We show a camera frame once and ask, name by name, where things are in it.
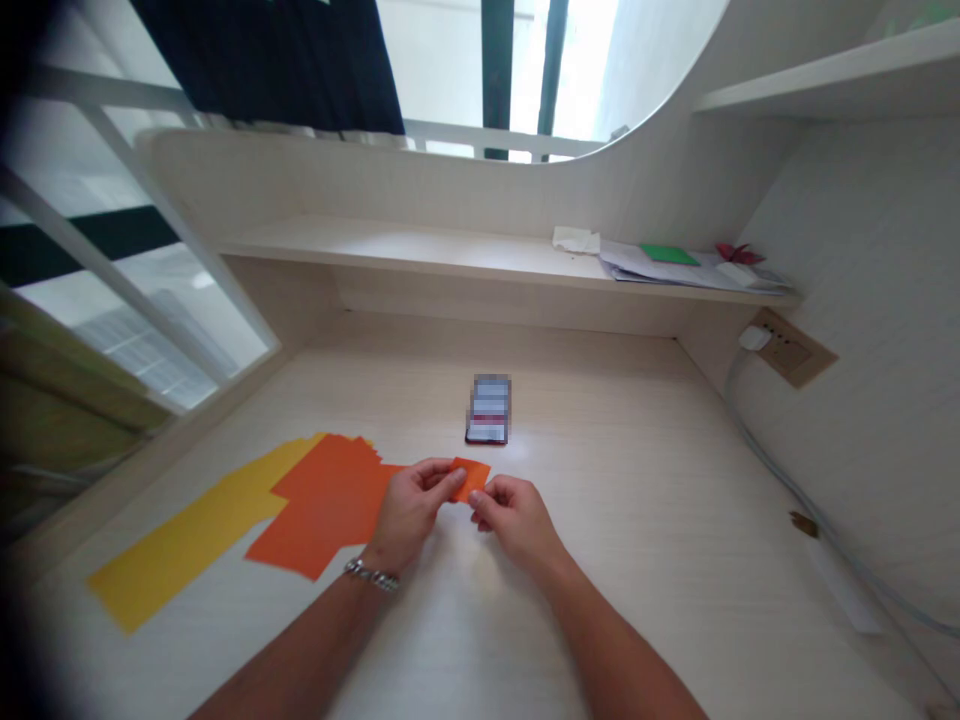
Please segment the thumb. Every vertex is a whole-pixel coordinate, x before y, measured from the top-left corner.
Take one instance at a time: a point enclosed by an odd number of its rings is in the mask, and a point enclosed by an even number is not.
[[[437,510],[443,507],[443,504],[453,497],[453,494],[460,489],[463,481],[467,479],[467,471],[463,468],[457,468],[430,488],[427,495],[430,498],[430,504]]]
[[[469,501],[470,507],[476,510],[477,515],[486,520],[494,531],[500,527],[500,521],[503,520],[506,509],[498,505],[496,500],[483,491],[474,490],[470,493]]]

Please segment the phone screen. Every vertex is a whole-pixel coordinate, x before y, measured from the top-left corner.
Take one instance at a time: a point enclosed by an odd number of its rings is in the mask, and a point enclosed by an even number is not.
[[[510,378],[475,376],[467,415],[467,442],[506,445],[509,420]]]

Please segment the metal watch band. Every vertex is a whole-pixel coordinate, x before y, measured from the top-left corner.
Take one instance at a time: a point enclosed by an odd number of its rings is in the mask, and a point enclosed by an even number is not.
[[[356,575],[361,580],[372,582],[384,592],[393,593],[400,587],[400,581],[392,575],[387,575],[379,570],[370,570],[363,566],[363,560],[359,557],[353,558],[343,567],[344,575]]]

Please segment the cable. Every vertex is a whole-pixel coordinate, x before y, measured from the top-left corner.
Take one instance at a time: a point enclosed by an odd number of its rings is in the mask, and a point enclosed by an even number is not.
[[[823,511],[820,510],[817,504],[810,499],[810,497],[799,485],[797,485],[796,482],[794,482],[793,478],[780,469],[780,466],[773,461],[773,459],[767,454],[766,450],[763,449],[763,446],[761,446],[757,439],[753,436],[753,433],[751,433],[744,424],[743,418],[740,417],[740,413],[737,412],[737,408],[733,404],[733,381],[743,365],[743,361],[747,357],[747,354],[747,351],[743,350],[742,348],[737,351],[737,356],[734,358],[733,363],[730,366],[730,370],[727,373],[727,381],[723,388],[723,399],[727,404],[727,410],[730,412],[730,416],[733,418],[734,424],[737,426],[740,434],[743,435],[743,439],[746,440],[747,445],[749,445],[750,449],[753,450],[758,458],[760,458],[760,461],[767,466],[767,469],[770,470],[770,472],[772,472],[777,479],[797,497],[797,499],[800,501],[800,504],[803,505],[804,509],[807,511],[807,514],[809,514],[810,517],[816,521],[817,525],[820,526],[820,530],[823,532],[824,537],[826,537],[836,548],[837,552],[839,552],[840,555],[848,563],[850,563],[858,575],[875,587],[881,594],[893,601],[897,607],[899,607],[917,622],[927,626],[931,630],[935,630],[938,633],[942,633],[956,640],[960,640],[960,627],[956,625],[949,625],[930,617],[930,615],[911,603],[909,600],[903,597],[903,595],[898,593],[887,583],[877,577],[877,575],[874,574],[870,568],[864,565],[856,555],[847,550],[847,548],[840,541],[837,531],[833,529],[830,521],[824,516]]]
[[[758,342],[760,347],[766,342],[765,339],[758,339],[757,337],[748,337],[747,343],[750,344],[751,341]],[[960,639],[960,627],[956,625],[949,625],[944,622],[940,622],[935,618],[931,617],[923,610],[918,608],[916,605],[911,603],[900,593],[894,590],[892,587],[887,585],[883,580],[881,580],[877,575],[870,570],[863,562],[852,552],[850,552],[846,546],[840,541],[840,537],[837,534],[837,531],[833,529],[833,526],[830,524],[830,521],[824,516],[823,511],[820,510],[819,506],[810,499],[810,497],[803,491],[803,489],[794,482],[785,471],[783,471],[773,458],[771,458],[767,451],[763,449],[763,446],[760,442],[753,436],[753,433],[750,432],[750,429],[746,426],[743,421],[743,418],[740,417],[740,413],[737,411],[736,405],[733,402],[733,382],[736,379],[737,374],[740,371],[740,368],[743,367],[744,360],[746,360],[749,351],[743,347],[737,350],[737,354],[733,359],[733,362],[730,364],[730,370],[727,371],[727,379],[723,386],[723,400],[727,406],[727,411],[730,413],[730,417],[733,419],[734,425],[737,426],[737,430],[740,431],[740,434],[743,436],[743,439],[746,441],[747,445],[753,450],[754,454],[760,459],[766,468],[774,474],[774,476],[784,484],[784,486],[794,494],[797,500],[800,501],[800,504],[807,511],[807,514],[819,525],[821,532],[824,537],[830,541],[834,549],[850,564],[854,572],[856,572],[860,577],[866,580],[870,585],[872,585],[876,590],[889,598],[897,607],[907,613],[917,622],[921,623],[925,627],[928,627],[938,633],[947,635],[953,639]],[[900,624],[896,622],[896,619],[891,616],[894,626],[898,630],[898,634],[910,646],[913,652],[916,654],[917,658],[921,663],[930,671],[934,679],[940,685],[941,689],[947,694],[956,705],[957,709],[960,709],[960,697],[957,697],[950,686],[947,684],[947,681],[940,676],[940,673],[937,672],[937,669],[933,664],[927,659],[926,655],[917,647],[917,644],[913,641],[906,631],[900,627]]]

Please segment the shelf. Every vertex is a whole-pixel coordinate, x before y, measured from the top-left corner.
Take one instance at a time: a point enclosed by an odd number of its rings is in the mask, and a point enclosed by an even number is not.
[[[960,19],[704,95],[698,112],[874,120],[960,114]]]
[[[756,295],[709,288],[616,282],[596,257],[554,250],[545,238],[439,230],[372,220],[300,215],[229,240],[226,255],[326,265],[406,270],[433,275],[530,282],[542,285],[792,307],[797,295]]]

